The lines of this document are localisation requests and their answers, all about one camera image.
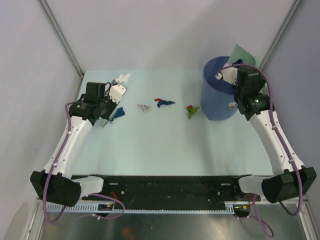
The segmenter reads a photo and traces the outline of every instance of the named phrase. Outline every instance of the white wall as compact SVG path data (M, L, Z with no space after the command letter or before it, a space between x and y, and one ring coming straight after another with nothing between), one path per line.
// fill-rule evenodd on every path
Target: white wall
M318 177L308 197L320 226L320 1L305 1L266 73L283 130Z
M48 0L84 70L201 69L238 43L261 61L293 0Z
M0 56L0 239L18 240L79 78L35 0L0 2Z

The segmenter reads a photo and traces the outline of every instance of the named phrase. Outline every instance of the blue cloth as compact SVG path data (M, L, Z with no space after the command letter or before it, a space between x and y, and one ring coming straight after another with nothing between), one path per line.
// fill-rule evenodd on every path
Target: blue cloth
M244 61L240 58L240 59L238 59L237 61L235 61L234 63L232 63L232 64L243 64L244 63Z
M126 115L124 108L120 107L116 110L115 115L110 119L110 123L112 123L114 121L114 119L120 118L122 116Z
M176 104L174 101L166 101L166 100L160 100L157 103L158 108L160 108L162 105L171 105L171 104Z

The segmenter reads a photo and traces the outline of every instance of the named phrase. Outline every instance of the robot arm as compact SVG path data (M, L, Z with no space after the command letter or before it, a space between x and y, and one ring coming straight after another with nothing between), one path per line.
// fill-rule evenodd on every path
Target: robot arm
M269 156L274 175L273 177L243 176L238 179L240 191L264 195L271 203L298 197L299 184L291 164L293 160L301 178L302 194L306 194L317 174L313 167L306 168L295 154L279 124L273 105L273 119L271 120L270 98L260 93L266 80L256 69L242 66L237 70L236 80L233 76L226 81L235 85L234 99L238 104L239 112L246 117L258 133ZM291 160L288 157L288 151L292 155Z
M71 180L71 177L72 167L82 143L93 125L99 118L109 120L127 91L124 85L115 84L110 86L106 95L105 86L104 83L88 82L85 94L70 106L68 112L70 118L53 155L43 171L34 171L30 177L40 199L43 199L45 184L52 166L54 169L46 195L48 202L73 207L80 198L101 192L104 183L102 178L88 176Z

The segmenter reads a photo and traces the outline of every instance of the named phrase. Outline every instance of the blue plastic bin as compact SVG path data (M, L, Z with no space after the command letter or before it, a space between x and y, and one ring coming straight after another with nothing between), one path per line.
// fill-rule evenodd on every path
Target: blue plastic bin
M238 109L234 100L236 90L232 88L232 84L216 78L217 71L223 68L228 59L229 56L216 57L208 61L203 68L200 105L209 120L228 119Z

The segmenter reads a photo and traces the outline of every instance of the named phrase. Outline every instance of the sticker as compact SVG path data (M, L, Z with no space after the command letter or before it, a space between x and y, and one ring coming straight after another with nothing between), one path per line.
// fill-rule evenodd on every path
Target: sticker
M228 105L227 110L232 110L235 107L236 103L235 102L230 102Z

